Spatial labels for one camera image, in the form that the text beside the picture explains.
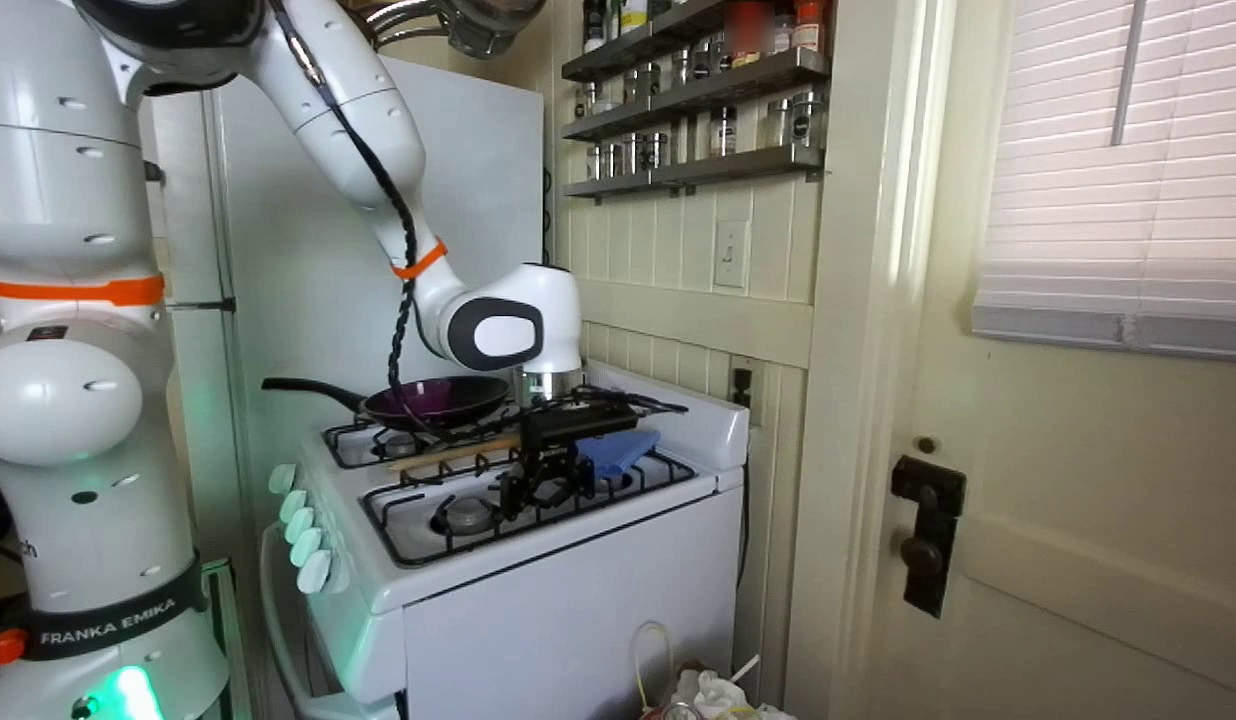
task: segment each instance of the pan handle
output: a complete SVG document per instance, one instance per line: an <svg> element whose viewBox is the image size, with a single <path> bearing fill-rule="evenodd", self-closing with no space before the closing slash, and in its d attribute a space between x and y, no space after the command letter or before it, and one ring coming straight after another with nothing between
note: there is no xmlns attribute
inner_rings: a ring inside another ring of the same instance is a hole
<svg viewBox="0 0 1236 720"><path fill-rule="evenodd" d="M367 396L334 390L334 384L320 384L320 381L308 381L308 378L264 378L261 390L264 391L314 391L314 396L331 396L334 406L342 406L352 412L367 409Z"/></svg>

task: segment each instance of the white stove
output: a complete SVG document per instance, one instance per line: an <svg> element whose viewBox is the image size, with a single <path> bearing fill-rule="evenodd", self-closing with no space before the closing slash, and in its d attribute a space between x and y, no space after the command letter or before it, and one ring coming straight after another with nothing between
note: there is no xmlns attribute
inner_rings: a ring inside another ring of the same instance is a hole
<svg viewBox="0 0 1236 720"><path fill-rule="evenodd" d="M305 718L632 718L641 680L733 663L749 412L603 363L588 384L655 438L614 476L515 412L405 462L386 432L312 429L275 466L264 611ZM294 618L329 698L300 680Z"/></svg>

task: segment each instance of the door handle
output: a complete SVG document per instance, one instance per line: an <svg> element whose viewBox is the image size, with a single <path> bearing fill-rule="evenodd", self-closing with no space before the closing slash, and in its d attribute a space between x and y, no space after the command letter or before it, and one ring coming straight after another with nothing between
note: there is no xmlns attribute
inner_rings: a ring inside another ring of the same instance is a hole
<svg viewBox="0 0 1236 720"><path fill-rule="evenodd" d="M901 559L906 570L903 602L929 618L938 618L953 541L963 514L963 473L901 458L890 467L890 497L920 503L917 530L901 541Z"/></svg>

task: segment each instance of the window blind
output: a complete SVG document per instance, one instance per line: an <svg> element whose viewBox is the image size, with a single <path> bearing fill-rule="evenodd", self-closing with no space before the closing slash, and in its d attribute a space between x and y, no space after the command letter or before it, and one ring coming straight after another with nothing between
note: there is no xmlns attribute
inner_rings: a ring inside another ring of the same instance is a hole
<svg viewBox="0 0 1236 720"><path fill-rule="evenodd" d="M1017 0L970 328L1236 356L1236 0Z"/></svg>

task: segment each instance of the white refrigerator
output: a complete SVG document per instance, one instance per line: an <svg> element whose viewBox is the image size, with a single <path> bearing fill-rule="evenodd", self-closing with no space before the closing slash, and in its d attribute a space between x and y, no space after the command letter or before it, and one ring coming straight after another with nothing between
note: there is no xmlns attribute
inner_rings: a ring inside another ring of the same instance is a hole
<svg viewBox="0 0 1236 720"><path fill-rule="evenodd" d="M424 139L417 208L447 242L456 272L480 285L539 260L543 102L405 60L382 69ZM382 390L400 285L367 225L253 83L148 102L144 131L158 170L152 208L194 530L212 558L253 563L266 466L308 443L294 432L308 412L347 420L320 396L264 406L261 381ZM458 372L410 335L405 381Z"/></svg>

